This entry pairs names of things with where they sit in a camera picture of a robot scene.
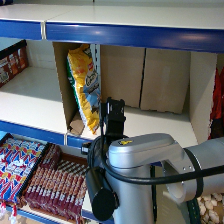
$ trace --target white shelf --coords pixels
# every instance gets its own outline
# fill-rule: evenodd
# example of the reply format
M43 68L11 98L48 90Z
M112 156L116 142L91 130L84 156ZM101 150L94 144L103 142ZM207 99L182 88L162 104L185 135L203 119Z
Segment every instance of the white shelf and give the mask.
M0 7L0 20L45 22L70 10L64 5L13 4Z
M0 89L0 120L54 133L67 132L57 73L28 67Z
M48 22L224 29L224 4L94 3L71 6Z
M162 168L156 167L156 176L162 176ZM157 222L156 224L190 224L186 203L177 204L169 196L165 185L158 185L157 192ZM89 194L86 193L82 210L92 213Z
M141 111L131 107L125 107L124 111L126 116L124 134L129 137L151 133L167 133L179 142L182 147L198 144L189 115L186 112L179 115L168 112ZM81 137L95 139L99 135L99 129L96 135L92 135L85 128Z
M31 214L34 214L36 216L45 218L45 219L49 219L49 220L54 221L56 223L71 224L71 222L68 222L68 221L62 220L60 218L54 217L53 215L51 216L51 215L47 215L47 214L44 214L44 213L41 213L41 212L34 211L34 210L30 209L30 207L28 205L22 207L21 210L23 210L25 212L29 212Z

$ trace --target snack packet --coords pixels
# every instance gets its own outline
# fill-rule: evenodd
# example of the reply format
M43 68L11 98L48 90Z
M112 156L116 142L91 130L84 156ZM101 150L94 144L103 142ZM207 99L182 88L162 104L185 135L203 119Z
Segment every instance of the snack packet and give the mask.
M67 70L82 121L94 134L99 127L100 89L89 44L69 50Z

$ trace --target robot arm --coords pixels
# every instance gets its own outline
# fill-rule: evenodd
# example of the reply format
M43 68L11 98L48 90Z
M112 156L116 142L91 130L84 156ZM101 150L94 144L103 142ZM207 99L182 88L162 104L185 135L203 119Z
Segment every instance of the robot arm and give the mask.
M179 178L167 182L169 193L178 203L192 200L201 195L224 192L224 138L209 140L186 149L183 149L168 134L148 134L123 139L120 137L120 140L118 138L116 140L116 136L123 134L123 126L120 122L124 122L125 119L121 119L120 116L123 115L124 103L122 102L120 107L115 107L115 109L119 108L115 111L113 105L105 107L108 108L107 113L112 112L113 115L111 120L108 119L110 116L107 116L106 123L110 124L107 130L110 130L110 133L107 132L106 136L110 136L110 138L115 136L115 138L111 138L112 141L111 139L106 141L109 146L106 162L102 159L105 157L103 154L105 150L103 151L104 136L101 136L101 159L106 172L102 168L99 169L100 171L90 169L86 176L90 201L96 218L104 221L113 213L115 224L154 223L151 186L147 184L151 181L150 163L158 161L162 163L166 180L172 180L172 177L176 177L176 175L186 174L188 176L185 178L187 181L180 181ZM115 127L117 124L119 126L119 129L116 129L119 130L117 135L111 134L114 130L111 127L114 124ZM201 170L207 172L206 169L217 166L222 166L218 175L209 176L211 173L203 173L203 176L207 176L204 178L198 178L195 175Z

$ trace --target cardboard box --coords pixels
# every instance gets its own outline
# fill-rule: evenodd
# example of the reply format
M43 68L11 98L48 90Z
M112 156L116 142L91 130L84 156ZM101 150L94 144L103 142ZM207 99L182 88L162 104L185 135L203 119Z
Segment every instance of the cardboard box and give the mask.
M0 51L0 88L28 67L26 41Z
M141 109L181 113L189 76L190 52L147 49Z
M103 102L112 97L123 99L125 105L139 107L144 51L136 47L100 47Z

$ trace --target cardboard divider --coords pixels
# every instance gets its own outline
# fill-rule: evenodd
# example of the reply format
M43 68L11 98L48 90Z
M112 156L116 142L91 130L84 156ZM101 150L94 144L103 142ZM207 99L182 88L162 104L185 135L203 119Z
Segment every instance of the cardboard divider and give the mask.
M216 54L191 53L190 120L198 143L206 141L210 134L216 65Z
M66 69L66 59L68 51L76 49L80 44L75 43L61 43L53 42L55 62L58 73L59 86L62 96L62 102L65 113L65 120L67 127L69 128L70 122L72 121L75 113L78 111L75 96L73 94L72 87L69 83Z
M147 49L142 110L182 113L190 74L190 52Z
M125 105L139 107L144 48L100 47L102 99L123 99Z

